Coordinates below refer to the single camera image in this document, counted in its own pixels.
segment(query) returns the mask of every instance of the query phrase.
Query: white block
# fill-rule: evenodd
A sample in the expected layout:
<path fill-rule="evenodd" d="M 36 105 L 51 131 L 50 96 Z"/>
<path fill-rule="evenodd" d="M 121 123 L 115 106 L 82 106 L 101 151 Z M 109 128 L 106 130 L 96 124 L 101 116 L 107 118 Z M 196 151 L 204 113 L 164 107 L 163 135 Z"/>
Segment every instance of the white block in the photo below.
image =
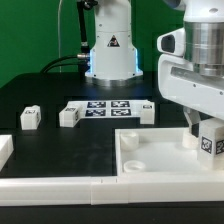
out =
<path fill-rule="evenodd" d="M 155 122 L 155 104 L 145 101 L 140 113 L 140 124 L 154 124 Z"/>
<path fill-rule="evenodd" d="M 35 130 L 41 121 L 39 106 L 26 107 L 20 116 L 22 130 Z"/>
<path fill-rule="evenodd" d="M 60 127 L 73 128 L 80 120 L 80 104 L 68 104 L 60 113 Z"/>
<path fill-rule="evenodd" d="M 212 118 L 200 122 L 199 162 L 209 169 L 224 169 L 224 121 Z"/>
<path fill-rule="evenodd" d="M 134 151 L 139 147 L 139 135 L 135 131 L 121 133 L 120 143 L 123 150 Z"/>
<path fill-rule="evenodd" d="M 13 143 L 11 135 L 0 136 L 0 171 L 13 152 Z"/>

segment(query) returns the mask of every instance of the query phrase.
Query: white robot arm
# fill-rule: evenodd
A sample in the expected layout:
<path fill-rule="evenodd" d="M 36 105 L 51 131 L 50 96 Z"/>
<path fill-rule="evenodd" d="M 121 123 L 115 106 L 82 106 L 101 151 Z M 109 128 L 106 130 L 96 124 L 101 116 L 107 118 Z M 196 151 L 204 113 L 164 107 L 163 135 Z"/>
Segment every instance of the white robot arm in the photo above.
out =
<path fill-rule="evenodd" d="M 104 86 L 123 86 L 142 78 L 137 50 L 132 45 L 130 0 L 98 0 L 96 43 L 91 50 L 86 80 Z"/>
<path fill-rule="evenodd" d="M 185 15 L 184 28 L 158 38 L 160 92 L 185 107 L 189 126 L 199 123 L 199 161 L 224 169 L 224 0 L 164 1 Z"/>

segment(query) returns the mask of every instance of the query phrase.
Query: cable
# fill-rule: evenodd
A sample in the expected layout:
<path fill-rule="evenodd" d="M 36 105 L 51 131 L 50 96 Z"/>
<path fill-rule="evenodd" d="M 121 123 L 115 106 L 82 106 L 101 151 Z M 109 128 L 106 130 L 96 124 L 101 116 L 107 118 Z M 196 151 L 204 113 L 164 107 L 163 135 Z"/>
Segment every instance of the cable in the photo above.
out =
<path fill-rule="evenodd" d="M 51 69 L 56 68 L 56 67 L 59 67 L 59 66 L 63 67 L 63 66 L 71 66 L 71 65 L 79 65 L 79 63 L 66 63 L 66 64 L 52 65 L 49 68 L 47 68 L 46 70 L 44 70 L 42 73 L 47 73 Z"/>
<path fill-rule="evenodd" d="M 58 57 L 61 57 L 61 8 L 63 5 L 63 0 L 60 0 L 58 6 Z"/>
<path fill-rule="evenodd" d="M 54 65 L 54 64 L 56 64 L 58 62 L 65 61 L 65 60 L 68 60 L 68 59 L 73 59 L 73 58 L 77 58 L 77 56 L 70 55 L 70 56 L 64 56 L 64 57 L 58 58 L 56 60 L 53 60 L 52 62 L 50 62 L 46 66 L 44 66 L 44 68 L 41 69 L 40 73 L 44 73 L 44 71 L 46 69 L 48 69 L 49 67 L 51 67 L 52 65 Z"/>

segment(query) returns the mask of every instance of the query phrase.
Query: white box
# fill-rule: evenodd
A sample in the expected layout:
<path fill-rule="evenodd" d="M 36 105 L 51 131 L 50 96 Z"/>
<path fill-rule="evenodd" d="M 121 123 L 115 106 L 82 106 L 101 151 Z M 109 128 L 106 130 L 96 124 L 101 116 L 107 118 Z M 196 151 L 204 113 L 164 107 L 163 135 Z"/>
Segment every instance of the white box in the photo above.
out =
<path fill-rule="evenodd" d="M 39 106 L 26 107 L 20 116 L 22 130 L 35 130 L 41 121 Z"/>
<path fill-rule="evenodd" d="M 80 120 L 80 104 L 68 104 L 59 113 L 60 127 L 73 128 L 76 123 Z"/>

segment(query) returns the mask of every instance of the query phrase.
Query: white foam block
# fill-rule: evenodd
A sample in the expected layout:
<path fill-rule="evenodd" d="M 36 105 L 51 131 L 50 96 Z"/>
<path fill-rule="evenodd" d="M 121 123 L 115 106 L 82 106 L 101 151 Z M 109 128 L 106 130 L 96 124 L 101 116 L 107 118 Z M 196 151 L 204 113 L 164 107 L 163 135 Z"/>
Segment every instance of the white foam block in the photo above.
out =
<path fill-rule="evenodd" d="M 155 122 L 155 104 L 145 101 L 140 113 L 140 124 L 154 124 Z"/>
<path fill-rule="evenodd" d="M 26 107 L 20 116 L 22 130 L 35 130 L 41 121 L 39 106 Z"/>
<path fill-rule="evenodd" d="M 80 104 L 68 104 L 59 113 L 60 127 L 73 128 L 80 120 L 80 110 L 81 110 Z"/>
<path fill-rule="evenodd" d="M 0 171 L 13 152 L 11 135 L 0 135 Z"/>

